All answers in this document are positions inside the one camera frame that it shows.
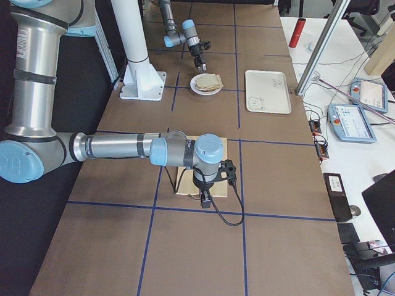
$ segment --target white desk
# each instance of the white desk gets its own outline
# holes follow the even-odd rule
[[[297,18],[281,18],[287,42],[291,39],[296,20]],[[308,62],[312,53],[310,48],[317,42],[325,26],[325,22],[325,19],[307,19],[297,47],[289,47],[293,63],[306,64]],[[352,28],[346,20],[342,20],[328,43],[320,64],[343,62],[357,57],[363,52],[364,48],[360,44]],[[365,62],[366,58],[367,55],[363,54],[360,59],[357,58],[343,64],[319,65],[316,71],[319,72],[323,80],[332,85],[338,86],[341,84],[349,84],[355,77],[360,65]],[[294,70],[298,79],[300,79],[305,67],[306,65],[294,64]],[[343,82],[343,79],[350,71],[351,73]],[[363,66],[359,70],[357,76],[367,79],[378,78],[378,76],[368,76]],[[341,89],[348,92],[349,86],[342,87]],[[323,114],[326,115],[328,104],[331,102],[334,93],[334,90],[325,89],[313,84],[306,91],[304,102],[320,107],[323,110]],[[388,95],[389,98],[393,100],[391,94],[389,93]],[[347,98],[341,94],[337,94],[333,102],[350,104]],[[310,107],[322,116],[319,108]],[[369,112],[367,112],[367,115],[371,123],[383,122],[380,117],[368,113]],[[395,104],[389,104],[389,112],[387,115],[395,117]],[[338,141],[332,130],[329,127],[326,128],[325,119],[321,120],[321,128],[323,135],[328,140],[328,153],[330,156],[328,160],[323,161],[321,165],[322,172],[341,174],[349,204],[356,205],[361,209],[362,214],[351,221],[354,224],[360,240],[362,242],[373,239],[384,240],[365,205],[361,192],[373,184],[372,178],[374,176],[395,170],[395,157],[393,154],[395,147],[395,125],[373,126],[373,131],[377,137],[377,142],[374,144],[354,144]],[[362,295],[362,290],[355,277],[353,278],[353,283],[355,294]]]

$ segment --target white plate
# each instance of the white plate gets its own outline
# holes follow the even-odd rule
[[[212,94],[216,94],[219,92],[222,88],[218,88],[215,91],[200,91],[196,88],[196,80],[201,77],[207,75],[206,73],[196,75],[194,78],[191,80],[191,89],[196,92],[197,94],[201,94],[202,96],[211,96]]]

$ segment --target bread slice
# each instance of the bread slice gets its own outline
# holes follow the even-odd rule
[[[200,91],[215,91],[221,88],[223,88],[223,84],[220,75],[203,74],[196,79],[196,89]]]

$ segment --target red cylinder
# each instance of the red cylinder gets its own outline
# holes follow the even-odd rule
[[[297,42],[299,41],[299,38],[302,35],[302,30],[305,23],[306,23],[305,18],[299,18],[297,20],[294,33],[292,34],[291,41],[289,42],[289,47],[295,48],[297,46]]]

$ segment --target white pillar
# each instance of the white pillar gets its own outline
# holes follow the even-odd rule
[[[111,0],[128,66],[120,97],[159,101],[163,95],[165,72],[157,72],[149,63],[143,24],[137,0]]]

